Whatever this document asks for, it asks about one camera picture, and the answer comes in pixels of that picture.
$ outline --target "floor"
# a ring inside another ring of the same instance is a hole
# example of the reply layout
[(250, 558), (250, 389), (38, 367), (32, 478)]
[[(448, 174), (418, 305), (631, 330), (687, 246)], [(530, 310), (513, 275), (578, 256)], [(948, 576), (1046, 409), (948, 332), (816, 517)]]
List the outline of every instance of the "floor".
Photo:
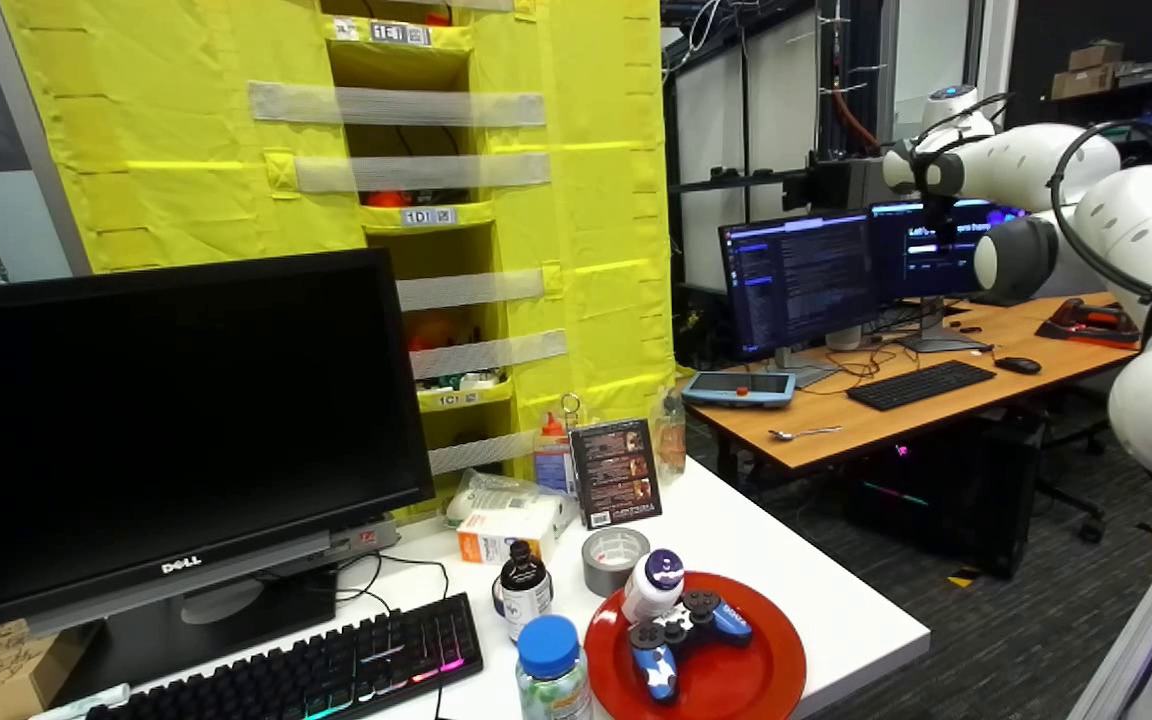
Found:
[[(687, 440), (687, 451), (708, 464), (705, 435)], [(1038, 497), (1018, 576), (984, 574), (969, 583), (952, 582), (975, 574), (973, 565), (854, 526), (832, 480), (758, 474), (741, 480), (774, 517), (931, 628), (927, 658), (827, 707), (823, 720), (1062, 720), (1071, 714), (1152, 583), (1152, 537), (1140, 529), (1152, 526), (1152, 485), (1114, 435), (1101, 451), (1086, 444), (1046, 451), (1046, 478), (1101, 503), (1101, 543), (1082, 540), (1086, 511)]]

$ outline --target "computer screen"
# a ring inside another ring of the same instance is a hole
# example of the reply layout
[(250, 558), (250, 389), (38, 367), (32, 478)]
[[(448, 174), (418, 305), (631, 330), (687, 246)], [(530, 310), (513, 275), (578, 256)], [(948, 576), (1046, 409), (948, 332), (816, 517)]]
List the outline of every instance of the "computer screen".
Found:
[(720, 229), (741, 358), (819, 346), (874, 318), (864, 217)]
[(1018, 210), (989, 201), (955, 201), (952, 231), (941, 237), (927, 225), (922, 201), (888, 201), (868, 210), (874, 281), (875, 301), (893, 305), (899, 298), (973, 298), (980, 281), (973, 256), (980, 237), (998, 225), (1021, 219)]
[(423, 497), (384, 251), (0, 290), (0, 619), (259, 574)]

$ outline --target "white desk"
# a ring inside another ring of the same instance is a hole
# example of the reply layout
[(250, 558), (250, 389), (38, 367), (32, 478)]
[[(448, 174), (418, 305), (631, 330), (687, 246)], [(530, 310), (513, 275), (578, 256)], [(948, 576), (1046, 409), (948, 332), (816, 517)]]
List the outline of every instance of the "white desk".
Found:
[[(813, 716), (927, 651), (927, 628), (922, 619), (888, 604), (882, 591), (789, 533), (776, 517), (749, 503), (697, 462), (687, 462), (686, 478), (665, 485), (665, 517), (636, 522), (631, 529), (640, 529), (653, 543), (676, 549), (687, 570), (734, 576), (785, 610), (809, 648), (809, 689), (799, 716)], [(586, 537), (588, 533), (578, 522), (549, 565), (558, 576), (553, 611), (578, 619), (580, 634), (602, 610), (602, 597), (586, 588), (580, 574)], [(509, 646), (506, 619), (488, 600), (498, 570), (466, 565), (455, 558), (454, 533), (403, 540), (394, 549), (394, 558), (444, 559), (454, 591), (470, 591), (475, 611), (485, 672), (444, 689), (444, 716), (521, 716), (513, 680), (515, 648)], [(403, 610), (436, 600), (439, 583), (444, 582), (436, 570), (384, 565), (376, 591)], [(361, 600), (358, 610), (343, 610), (341, 619), (371, 611), (376, 604)], [(436, 697), (420, 697), (379, 716), (430, 720), (433, 705)]]

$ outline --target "plastic bottle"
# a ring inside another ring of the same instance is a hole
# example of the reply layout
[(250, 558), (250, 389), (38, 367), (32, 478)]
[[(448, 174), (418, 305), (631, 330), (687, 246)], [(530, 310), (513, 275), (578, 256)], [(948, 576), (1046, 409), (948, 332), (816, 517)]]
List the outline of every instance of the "plastic bottle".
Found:
[(653, 615), (669, 615), (686, 597), (686, 559), (672, 549), (653, 549), (631, 565), (625, 582), (619, 615), (640, 625)]
[(558, 412), (543, 417), (537, 451), (533, 451), (537, 485), (553, 494), (578, 494), (573, 485), (573, 440)]
[(665, 478), (679, 478), (687, 467), (687, 409), (676, 386), (665, 389), (655, 409), (655, 462)]
[(521, 635), (521, 705), (523, 720), (588, 720), (588, 668), (570, 615), (537, 615)]

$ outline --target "red plate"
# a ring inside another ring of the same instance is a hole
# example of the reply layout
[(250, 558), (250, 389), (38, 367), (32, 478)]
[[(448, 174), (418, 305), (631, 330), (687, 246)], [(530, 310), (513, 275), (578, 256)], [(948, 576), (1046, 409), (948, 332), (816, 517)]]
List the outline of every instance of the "red plate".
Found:
[(711, 642), (679, 659), (679, 691), (655, 705), (630, 658), (619, 591), (613, 591), (586, 628), (588, 680), (608, 716), (687, 720), (741, 716), (785, 720), (803, 702), (809, 658), (789, 615), (760, 591), (708, 574), (687, 574), (687, 591), (723, 597), (749, 625), (749, 646)]

